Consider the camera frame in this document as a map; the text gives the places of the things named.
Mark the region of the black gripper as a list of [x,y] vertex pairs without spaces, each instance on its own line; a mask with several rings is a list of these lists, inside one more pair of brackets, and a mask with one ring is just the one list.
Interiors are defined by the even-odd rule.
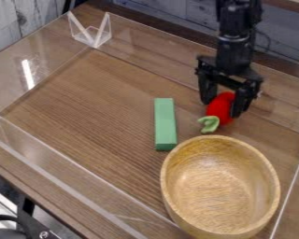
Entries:
[[201,101],[209,105],[217,96],[218,85],[236,91],[232,117],[248,111],[258,96],[262,76],[253,70],[254,35],[218,39],[216,57],[197,56],[197,77]]

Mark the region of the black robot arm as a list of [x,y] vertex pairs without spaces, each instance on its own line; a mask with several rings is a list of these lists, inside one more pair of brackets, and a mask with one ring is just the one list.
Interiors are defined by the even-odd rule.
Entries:
[[216,0],[216,15],[220,23],[216,57],[197,56],[199,96],[209,105],[220,85],[234,90],[230,116],[238,118],[258,98],[264,83],[264,77],[252,68],[262,1]]

